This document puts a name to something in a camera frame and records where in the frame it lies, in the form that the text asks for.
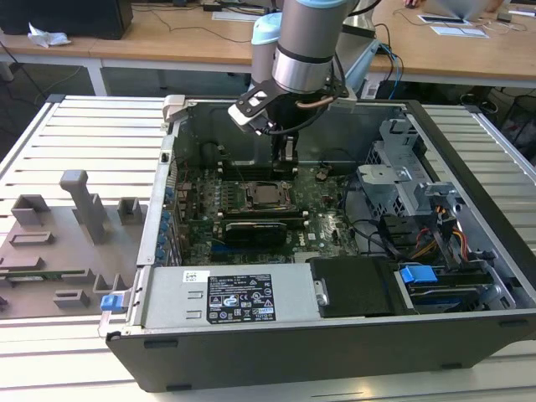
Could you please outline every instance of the blue cable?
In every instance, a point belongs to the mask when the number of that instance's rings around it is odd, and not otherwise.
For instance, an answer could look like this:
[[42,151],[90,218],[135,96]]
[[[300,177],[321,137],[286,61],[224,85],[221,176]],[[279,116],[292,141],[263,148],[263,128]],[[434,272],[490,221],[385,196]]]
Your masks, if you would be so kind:
[[380,45],[382,47],[382,49],[385,51],[385,53],[387,53],[389,55],[389,57],[394,61],[394,67],[396,68],[396,72],[394,74],[394,88],[393,88],[393,91],[391,92],[391,95],[389,95],[389,99],[393,99],[393,96],[394,96],[394,92],[396,91],[396,87],[398,86],[399,84],[399,80],[400,80],[400,75],[399,75],[399,58],[398,57],[395,57],[393,55],[393,52],[391,52],[391,50],[385,46],[384,44],[381,44]]

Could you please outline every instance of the gray plastic block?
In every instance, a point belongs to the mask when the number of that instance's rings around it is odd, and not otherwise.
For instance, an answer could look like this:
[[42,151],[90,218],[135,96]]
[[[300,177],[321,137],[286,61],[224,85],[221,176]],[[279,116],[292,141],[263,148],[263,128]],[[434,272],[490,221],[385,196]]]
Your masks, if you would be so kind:
[[123,278],[121,278],[121,275],[116,274],[116,277],[114,278],[114,285],[113,285],[114,291],[125,291],[128,289],[128,287],[125,285],[125,282],[123,281]]
[[114,276],[114,282],[110,286],[106,283],[106,280],[102,275],[97,275],[95,284],[93,285],[93,293],[102,299],[102,297],[109,295],[112,291],[125,291],[128,286],[125,285],[123,278],[120,274]]
[[93,204],[93,198],[87,191],[87,172],[85,170],[66,170],[59,180],[59,186],[70,193],[75,201],[77,214],[85,224],[94,245],[101,245],[105,240],[102,212]]
[[[99,219],[102,219],[104,221],[104,219],[106,218],[106,210],[102,205],[101,196],[99,194],[90,194],[90,196],[91,202],[93,203],[93,210],[96,214],[98,214]],[[78,222],[79,224],[84,224],[76,208],[73,208],[73,214],[75,215],[76,222]]]
[[142,206],[138,198],[121,198],[117,205],[117,213],[122,225],[143,223]]
[[95,274],[88,268],[83,274],[63,274],[61,279],[65,283],[91,283],[95,280]]
[[9,235],[8,241],[13,247],[50,245],[54,241],[54,237],[50,232],[12,233]]
[[113,286],[110,286],[106,283],[106,280],[104,279],[104,276],[101,274],[97,275],[95,279],[95,284],[93,285],[93,293],[95,293],[98,297],[102,299],[102,297],[109,294],[112,290]]
[[0,276],[0,289],[11,289],[15,284],[11,282],[6,276]]
[[0,312],[3,312],[7,305],[8,301],[0,296]]
[[21,226],[41,225],[38,213],[50,211],[40,195],[20,195],[11,208],[11,213]]
[[90,298],[82,289],[56,291],[53,302],[59,308],[88,307],[90,305]]
[[37,271],[43,268],[44,261],[39,256],[2,258],[0,257],[0,270],[7,271]]

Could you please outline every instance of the laptop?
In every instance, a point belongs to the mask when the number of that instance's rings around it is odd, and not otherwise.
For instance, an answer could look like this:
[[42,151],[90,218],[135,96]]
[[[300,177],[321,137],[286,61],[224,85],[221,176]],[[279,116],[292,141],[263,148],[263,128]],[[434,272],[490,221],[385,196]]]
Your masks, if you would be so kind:
[[490,0],[427,0],[423,11],[429,14],[476,21]]

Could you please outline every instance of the person's hand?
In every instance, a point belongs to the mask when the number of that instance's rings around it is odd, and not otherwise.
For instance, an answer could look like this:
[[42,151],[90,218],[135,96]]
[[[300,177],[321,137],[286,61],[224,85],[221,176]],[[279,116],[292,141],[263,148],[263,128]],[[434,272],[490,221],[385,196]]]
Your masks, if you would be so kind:
[[420,0],[404,0],[405,6],[413,6],[413,7],[419,7],[420,6]]

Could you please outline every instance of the paper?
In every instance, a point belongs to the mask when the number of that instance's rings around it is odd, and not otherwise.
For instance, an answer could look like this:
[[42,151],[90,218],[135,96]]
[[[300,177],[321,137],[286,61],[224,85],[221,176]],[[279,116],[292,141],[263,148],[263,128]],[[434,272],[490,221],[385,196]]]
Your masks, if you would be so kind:
[[262,15],[249,15],[241,13],[233,13],[231,11],[214,11],[212,19],[215,21],[239,21],[243,23],[254,23]]
[[445,28],[445,27],[430,27],[438,35],[460,36],[463,38],[489,38],[487,34],[480,29],[471,28]]
[[58,46],[61,44],[70,44],[70,40],[67,39],[65,33],[49,33],[42,31],[41,29],[35,28],[31,23],[28,23],[30,27],[30,32],[28,34],[28,39],[30,39],[34,44],[48,48],[49,46]]
[[427,20],[425,17],[436,17],[436,18],[448,18],[448,17],[443,17],[441,15],[434,15],[434,14],[420,14],[418,15],[417,17],[420,18],[420,20],[423,22],[423,23],[429,23],[430,25],[432,25],[433,23],[444,23],[444,24],[450,24],[450,25],[468,25],[468,26],[472,26],[472,23],[470,23],[469,21],[466,21],[465,19],[463,20],[463,23],[458,23],[456,22],[456,19],[453,18],[452,21],[445,21],[445,22],[440,22],[440,21],[429,21]]

